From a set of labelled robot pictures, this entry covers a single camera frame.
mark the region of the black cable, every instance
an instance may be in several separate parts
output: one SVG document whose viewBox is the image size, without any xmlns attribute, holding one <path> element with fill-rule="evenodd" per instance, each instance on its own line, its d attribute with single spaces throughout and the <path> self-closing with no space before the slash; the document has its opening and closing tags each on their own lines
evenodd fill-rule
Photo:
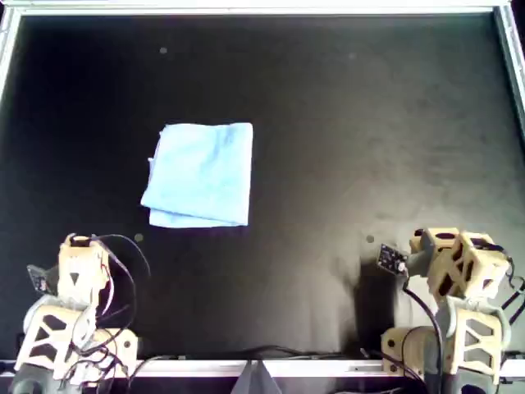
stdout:
<svg viewBox="0 0 525 394">
<path fill-rule="evenodd" d="M 151 266 L 149 265 L 148 259 L 146 259 L 146 256 L 145 256 L 144 252 L 140 249 L 140 247 L 136 244 L 136 242 L 134 242 L 128 236 L 123 236 L 122 234 L 106 234 L 106 235 L 103 235 L 103 236 L 92 236 L 90 239 L 92 241 L 101 241 L 101 240 L 105 240 L 107 238 L 121 238 L 122 240 L 128 241 L 130 244 L 132 244 L 133 247 L 135 248 L 135 250 L 137 250 L 137 252 L 139 252 L 140 257 L 141 257 L 142 261 L 144 262 L 144 266 L 146 267 L 146 270 L 148 271 L 148 277 L 151 277 Z"/>
<path fill-rule="evenodd" d="M 428 308 L 427 304 L 425 304 L 421 298 L 419 298 L 415 293 L 413 293 L 409 289 L 409 279 L 408 278 L 405 281 L 405 283 L 403 284 L 403 291 L 407 295 L 409 295 L 414 301 L 416 301 L 419 304 L 419 306 L 422 307 L 422 309 L 427 314 L 428 318 L 431 320 L 432 326 L 434 327 L 434 331 L 435 331 L 435 334 L 436 334 L 436 341 L 437 341 L 437 362 L 436 362 L 436 367 L 437 367 L 437 390 L 436 390 L 436 392 L 438 394 L 441 394 L 441 380 L 443 379 L 443 339 L 441 337 L 440 326 L 439 326 L 439 324 L 438 324 L 438 322 L 436 320 L 436 316 L 434 316 L 434 314 L 432 313 L 430 308 Z"/>
<path fill-rule="evenodd" d="M 523 294 L 525 291 L 525 278 L 520 276 L 514 276 L 513 270 L 511 271 L 510 275 L 516 278 L 519 278 L 522 281 L 522 285 L 501 305 L 502 310 L 507 309 L 516 299 Z M 525 299 L 523 300 L 521 306 L 516 310 L 516 312 L 510 317 L 509 324 L 512 325 L 522 314 L 522 312 L 525 310 Z"/>
<path fill-rule="evenodd" d="M 136 314 L 136 310 L 137 310 L 136 285 L 135 285 L 135 280 L 133 279 L 133 277 L 130 274 L 130 271 L 128 270 L 128 268 L 118 259 L 118 257 L 115 256 L 115 254 L 102 241 L 98 241 L 98 242 L 100 242 L 100 245 L 107 251 L 109 256 L 119 266 L 119 268 L 122 271 L 124 271 L 124 273 L 126 274 L 128 279 L 130 280 L 131 295 L 132 295 L 132 303 L 131 303 L 132 312 L 130 314 L 130 318 L 128 319 L 128 322 L 126 324 L 124 324 L 122 327 L 120 327 L 118 329 L 118 331 L 115 334 L 112 334 L 106 341 L 104 341 L 102 343 L 99 343 L 96 346 L 91 347 L 91 348 L 89 348 L 87 350 L 82 350 L 82 349 L 78 348 L 75 344 L 71 343 L 74 346 L 74 349 L 77 351 L 77 353 L 79 353 L 82 356 L 90 356 L 93 353 L 95 353 L 95 352 L 99 351 L 100 349 L 102 349 L 103 347 L 105 347 L 109 342 L 114 341 L 115 338 L 117 338 L 119 335 L 121 335 L 122 332 L 124 332 L 124 330 L 126 330 L 133 323 L 133 321 L 135 320 L 135 314 Z"/>
<path fill-rule="evenodd" d="M 137 368 L 135 368 L 135 371 L 133 371 L 133 373 L 130 375 L 130 378 L 128 379 L 128 385 L 127 385 L 127 388 L 126 388 L 126 394 L 128 392 L 130 392 L 130 389 L 131 389 L 131 383 L 135 380 L 135 378 L 137 377 L 137 374 L 140 372 L 140 370 L 147 364 L 149 363 L 150 361 L 154 361 L 154 360 L 172 360 L 172 359 L 176 359 L 176 357 L 174 357 L 173 355 L 156 355 L 154 357 L 151 357 L 149 359 L 146 359 L 144 360 L 143 362 L 141 362 Z"/>
<path fill-rule="evenodd" d="M 114 312 L 111 312 L 110 314 L 103 314 L 102 316 L 97 318 L 97 322 L 98 323 L 105 322 L 106 320 L 109 320 L 110 318 L 114 318 L 115 316 L 117 316 L 118 314 L 121 314 L 122 312 L 124 312 L 125 310 L 129 308 L 130 308 L 130 304 L 126 304 L 122 306 L 121 308 L 115 310 Z"/>
<path fill-rule="evenodd" d="M 428 394 L 428 387 L 427 387 L 427 384 L 425 383 L 425 381 L 423 379 L 421 379 L 421 377 L 413 369 L 411 369 L 407 365 L 403 364 L 401 361 L 396 360 L 391 355 L 388 355 L 387 353 L 383 353 L 382 351 L 378 351 L 378 350 L 364 350 L 364 349 L 361 349 L 361 351 L 365 355 L 365 357 L 368 357 L 368 354 L 369 354 L 369 355 L 374 355 L 374 356 L 379 357 L 381 359 L 385 359 L 385 360 L 390 361 L 397 368 L 402 369 L 403 371 L 408 373 L 412 378 L 414 378 L 422 386 L 424 392 L 426 394 Z"/>
<path fill-rule="evenodd" d="M 276 351 L 276 352 L 285 353 L 285 354 L 292 355 L 292 356 L 316 356 L 316 355 L 329 355 L 329 354 L 338 355 L 338 353 L 297 350 L 297 349 L 292 349 L 290 347 L 278 346 L 278 345 L 257 346 L 257 347 L 235 351 L 233 352 L 233 354 L 234 355 L 241 354 L 241 355 L 247 355 L 247 356 L 248 355 L 260 355 L 261 353 L 265 353 L 268 351 Z"/>
<path fill-rule="evenodd" d="M 409 335 L 410 335 L 412 332 L 416 331 L 416 330 L 419 329 L 419 328 L 423 328 L 423 327 L 425 327 L 425 326 L 417 326 L 417 327 L 410 328 L 409 331 L 408 331 L 408 332 L 405 334 L 405 336 L 403 337 L 403 340 L 402 340 L 402 342 L 401 342 L 401 362 L 402 362 L 403 364 L 405 364 L 405 362 L 404 362 L 404 343 L 406 342 L 407 338 L 409 337 Z"/>
</svg>

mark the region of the wire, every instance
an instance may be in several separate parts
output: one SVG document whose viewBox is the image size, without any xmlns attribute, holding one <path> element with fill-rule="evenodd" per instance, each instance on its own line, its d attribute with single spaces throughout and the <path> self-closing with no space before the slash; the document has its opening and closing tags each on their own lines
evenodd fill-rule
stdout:
<svg viewBox="0 0 525 394">
<path fill-rule="evenodd" d="M 438 322 L 436 320 L 436 316 L 434 316 L 434 314 L 432 313 L 430 308 L 428 308 L 427 304 L 425 304 L 421 298 L 419 298 L 415 293 L 413 293 L 409 289 L 409 278 L 407 278 L 407 280 L 403 284 L 403 291 L 406 294 L 408 294 L 414 301 L 416 301 L 419 304 L 419 306 L 422 307 L 422 309 L 427 314 L 428 318 L 431 320 L 432 326 L 434 327 L 434 331 L 435 331 L 435 334 L 436 334 L 436 342 L 437 342 L 437 362 L 436 362 L 436 367 L 437 367 L 437 377 L 438 377 L 438 379 L 437 379 L 437 390 L 436 390 L 436 392 L 438 394 L 441 394 L 441 380 L 443 378 L 443 338 L 441 337 L 440 326 L 439 326 L 439 324 L 438 324 Z"/>
<path fill-rule="evenodd" d="M 102 241 L 99 241 L 99 242 L 100 242 L 100 245 L 107 251 L 109 256 L 113 259 L 113 261 L 119 266 L 119 268 L 122 271 L 124 271 L 124 273 L 126 274 L 128 279 L 130 279 L 131 294 L 132 294 L 132 303 L 131 303 L 132 311 L 131 311 L 131 314 L 130 314 L 130 318 L 128 319 L 128 322 L 124 326 L 120 327 L 118 329 L 118 331 L 115 334 L 112 334 L 106 341 L 104 341 L 102 343 L 99 343 L 98 345 L 96 345 L 96 346 L 94 346 L 92 348 L 89 348 L 87 350 L 79 349 L 77 346 L 74 345 L 76 350 L 77 350 L 77 352 L 80 355 L 83 355 L 83 356 L 92 355 L 94 352 L 102 349 L 109 342 L 114 341 L 115 338 L 117 338 L 119 335 L 121 335 L 122 332 L 124 330 L 126 330 L 133 323 L 133 320 L 135 319 L 136 310 L 137 310 L 136 285 L 135 285 L 135 280 L 133 279 L 133 277 L 130 274 L 130 271 L 128 270 L 128 268 L 118 259 L 118 257 L 115 256 L 115 254 Z"/>
<path fill-rule="evenodd" d="M 522 285 L 514 291 L 514 293 L 501 305 L 502 310 L 507 309 L 516 299 L 523 294 L 523 291 L 525 291 L 525 278 L 520 277 L 518 275 L 514 276 L 514 270 L 511 271 L 511 275 L 513 277 L 516 277 L 522 281 Z M 523 300 L 523 303 L 521 306 L 516 310 L 516 312 L 510 317 L 509 324 L 512 325 L 522 314 L 522 312 L 525 310 L 525 299 Z"/>
<path fill-rule="evenodd" d="M 409 337 L 409 335 L 418 330 L 419 328 L 424 328 L 425 326 L 417 326 L 417 327 L 413 327 L 413 328 L 410 328 L 409 331 L 405 334 L 405 336 L 403 337 L 403 341 L 401 342 L 401 362 L 403 364 L 405 364 L 404 362 L 404 343 L 406 342 L 407 338 Z"/>
<path fill-rule="evenodd" d="M 149 261 L 148 259 L 146 259 L 144 252 L 140 249 L 140 247 L 136 244 L 135 241 L 133 241 L 128 236 L 123 236 L 122 234 L 106 234 L 103 236 L 91 236 L 91 240 L 93 241 L 101 241 L 107 238 L 121 238 L 122 240 L 128 241 L 130 244 L 132 244 L 135 250 L 140 254 L 142 261 L 144 262 L 144 266 L 148 271 L 148 277 L 151 277 L 151 266 L 149 265 Z"/>
<path fill-rule="evenodd" d="M 126 304 L 126 305 L 122 306 L 121 308 L 117 309 L 116 311 L 111 312 L 110 314 L 104 314 L 104 315 L 100 316 L 98 318 L 98 322 L 101 323 L 101 322 L 105 322 L 106 320 L 109 320 L 110 318 L 114 318 L 115 316 L 117 316 L 118 314 L 124 312 L 125 310 L 127 310 L 129 308 L 130 308 L 130 304 Z"/>
<path fill-rule="evenodd" d="M 135 371 L 133 371 L 133 373 L 130 375 L 130 378 L 128 379 L 128 386 L 126 388 L 126 394 L 128 392 L 130 392 L 130 389 L 131 389 L 131 383 L 135 380 L 135 378 L 137 377 L 137 374 L 139 373 L 139 371 L 141 369 L 144 368 L 144 366 L 149 363 L 150 361 L 154 361 L 154 360 L 172 360 L 172 359 L 175 359 L 176 357 L 174 357 L 173 355 L 156 355 L 154 357 L 151 357 L 147 360 L 144 360 L 143 362 L 141 362 L 137 368 L 135 368 Z"/>
<path fill-rule="evenodd" d="M 374 355 L 374 356 L 379 357 L 381 359 L 388 360 L 393 365 L 395 365 L 396 367 L 401 368 L 403 371 L 408 373 L 412 378 L 414 378 L 418 383 L 420 383 L 421 386 L 423 387 L 425 393 L 428 394 L 428 387 L 425 384 L 425 381 L 423 379 L 421 379 L 421 377 L 413 369 L 411 369 L 407 365 L 403 364 L 401 361 L 396 360 L 391 355 L 388 355 L 387 353 L 383 353 L 382 351 L 378 351 L 378 350 L 364 350 L 364 349 L 361 349 L 361 351 L 364 354 L 364 356 L 367 357 L 367 358 L 369 358 L 368 355 Z"/>
<path fill-rule="evenodd" d="M 107 295 L 106 306 L 104 307 L 100 316 L 103 316 L 104 314 L 106 314 L 107 310 L 109 309 L 109 306 L 112 304 L 113 296 L 115 295 L 115 282 L 113 281 L 113 277 L 109 273 L 109 270 L 107 269 L 107 267 L 105 265 L 103 267 L 104 267 L 104 270 L 106 271 L 107 276 L 109 277 L 109 294 Z"/>
</svg>

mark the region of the metal frame edge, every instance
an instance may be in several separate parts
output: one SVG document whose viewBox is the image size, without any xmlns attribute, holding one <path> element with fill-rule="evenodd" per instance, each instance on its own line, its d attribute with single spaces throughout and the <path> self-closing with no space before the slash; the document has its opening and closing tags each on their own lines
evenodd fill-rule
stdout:
<svg viewBox="0 0 525 394">
<path fill-rule="evenodd" d="M 9 74 L 9 66 L 15 49 L 16 36 L 20 26 L 22 13 L 17 7 L 4 7 L 0 24 L 0 102 Z"/>
<path fill-rule="evenodd" d="M 510 4 L 495 9 L 495 21 L 500 35 L 505 65 L 509 73 L 510 85 L 514 94 L 514 104 L 525 141 L 525 60 L 519 40 L 518 27 Z"/>
</svg>

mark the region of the folded cloth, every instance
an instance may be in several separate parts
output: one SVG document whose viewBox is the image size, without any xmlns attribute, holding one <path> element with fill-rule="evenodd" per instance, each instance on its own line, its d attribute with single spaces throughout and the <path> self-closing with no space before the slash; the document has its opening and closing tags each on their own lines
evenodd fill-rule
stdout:
<svg viewBox="0 0 525 394">
<path fill-rule="evenodd" d="M 160 133 L 140 203 L 160 227 L 248 225 L 253 128 L 179 124 Z"/>
</svg>

